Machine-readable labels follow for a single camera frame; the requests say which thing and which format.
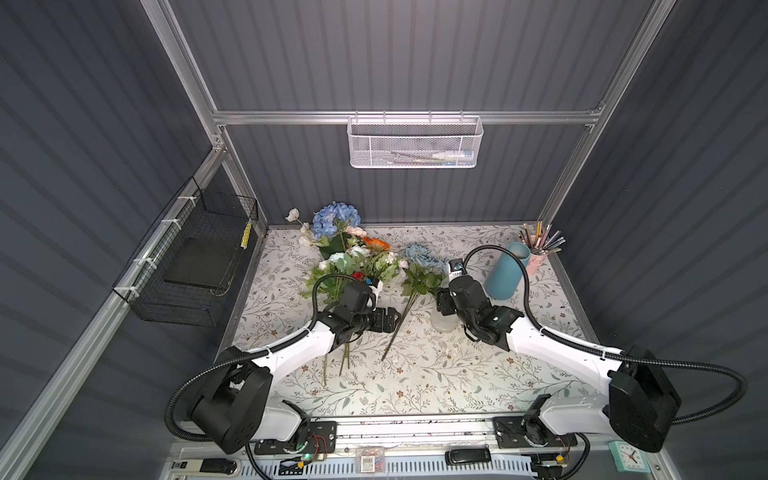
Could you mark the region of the clear glass vase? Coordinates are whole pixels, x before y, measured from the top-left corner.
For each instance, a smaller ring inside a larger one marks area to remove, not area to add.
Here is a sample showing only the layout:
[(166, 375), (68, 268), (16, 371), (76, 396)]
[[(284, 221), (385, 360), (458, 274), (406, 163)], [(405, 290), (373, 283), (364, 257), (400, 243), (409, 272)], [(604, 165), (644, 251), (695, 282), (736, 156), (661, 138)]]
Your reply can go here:
[(458, 327), (459, 318), (456, 314), (444, 315), (437, 304), (433, 303), (430, 310), (430, 325), (439, 333), (449, 333)]

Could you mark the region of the red gerbera flower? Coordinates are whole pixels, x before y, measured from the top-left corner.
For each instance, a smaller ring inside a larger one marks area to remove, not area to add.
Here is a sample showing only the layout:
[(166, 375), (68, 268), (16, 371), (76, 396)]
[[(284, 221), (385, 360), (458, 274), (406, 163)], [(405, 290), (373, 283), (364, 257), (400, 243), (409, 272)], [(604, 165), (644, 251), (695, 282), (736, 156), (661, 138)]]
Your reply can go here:
[[(355, 272), (352, 274), (352, 276), (359, 281), (363, 281), (365, 279), (365, 275), (362, 272)], [(343, 357), (340, 363), (339, 374), (343, 373), (344, 368), (347, 368), (347, 369), (351, 368), (351, 346), (349, 344), (344, 345)]]

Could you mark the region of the dusty blue rose bunch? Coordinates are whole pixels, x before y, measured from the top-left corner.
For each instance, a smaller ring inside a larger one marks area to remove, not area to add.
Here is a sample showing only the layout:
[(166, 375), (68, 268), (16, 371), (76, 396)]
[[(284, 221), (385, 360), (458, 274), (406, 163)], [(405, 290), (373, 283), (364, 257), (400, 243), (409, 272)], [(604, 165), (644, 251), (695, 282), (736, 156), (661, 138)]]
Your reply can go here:
[(395, 330), (383, 352), (381, 361), (387, 358), (401, 327), (417, 300), (422, 296), (431, 296), (436, 299), (437, 293), (448, 275), (448, 261), (434, 255), (427, 244), (419, 242), (408, 244), (402, 251), (402, 257), (408, 263), (407, 267), (403, 267), (406, 277), (402, 292), (407, 297), (407, 302), (395, 324)]

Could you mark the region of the white pink flower bunch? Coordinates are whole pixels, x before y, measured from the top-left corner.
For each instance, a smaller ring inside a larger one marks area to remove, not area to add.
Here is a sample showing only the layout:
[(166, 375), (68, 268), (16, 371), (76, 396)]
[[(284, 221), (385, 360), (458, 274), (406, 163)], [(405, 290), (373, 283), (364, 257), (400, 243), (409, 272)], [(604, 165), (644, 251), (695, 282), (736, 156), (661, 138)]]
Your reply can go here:
[(365, 279), (374, 277), (387, 283), (400, 274), (405, 264), (398, 254), (390, 251), (370, 258), (364, 246), (355, 245), (342, 253), (336, 253), (327, 260), (320, 261), (305, 277), (305, 296), (313, 302), (318, 311), (319, 322), (328, 326), (334, 334), (330, 349), (341, 348), (345, 344), (336, 343), (336, 332), (340, 329), (340, 321), (334, 320), (332, 310), (337, 305), (345, 286), (359, 281), (352, 274), (362, 272)]

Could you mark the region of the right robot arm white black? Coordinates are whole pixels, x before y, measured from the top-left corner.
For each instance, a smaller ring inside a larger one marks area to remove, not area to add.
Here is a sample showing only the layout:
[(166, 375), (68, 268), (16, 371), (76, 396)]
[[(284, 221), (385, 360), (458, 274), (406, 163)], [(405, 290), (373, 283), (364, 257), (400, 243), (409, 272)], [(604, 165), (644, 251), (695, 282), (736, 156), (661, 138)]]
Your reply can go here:
[[(717, 415), (737, 404), (748, 381), (737, 371), (710, 363), (659, 359), (649, 350), (628, 350), (587, 342), (540, 324), (530, 308), (530, 280), (523, 280), (523, 308), (495, 305), (467, 272), (467, 257), (447, 263), (449, 283), (438, 291), (444, 315), (455, 314), (465, 335), (504, 351), (527, 355), (594, 387), (594, 396), (556, 398), (541, 394), (525, 412), (520, 427), (533, 446), (569, 434), (613, 434), (649, 453), (664, 446), (670, 429)], [(682, 415), (669, 369), (727, 376), (736, 383), (723, 400)]]

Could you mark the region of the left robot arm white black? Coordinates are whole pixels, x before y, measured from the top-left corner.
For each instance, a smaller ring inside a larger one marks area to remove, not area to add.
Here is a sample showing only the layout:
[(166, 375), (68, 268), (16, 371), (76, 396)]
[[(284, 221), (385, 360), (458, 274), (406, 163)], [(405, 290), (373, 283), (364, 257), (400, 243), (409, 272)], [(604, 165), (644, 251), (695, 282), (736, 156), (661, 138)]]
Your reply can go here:
[(319, 288), (312, 288), (313, 315), (305, 326), (261, 348), (230, 347), (211, 367), (180, 385), (165, 408), (168, 431), (190, 442), (213, 442), (226, 454), (260, 441), (301, 450), (310, 417), (292, 401), (272, 399), (274, 388), (310, 361), (366, 332), (393, 332), (400, 319), (395, 308), (377, 304), (381, 279), (346, 274), (337, 278), (342, 292), (329, 307), (319, 306)]

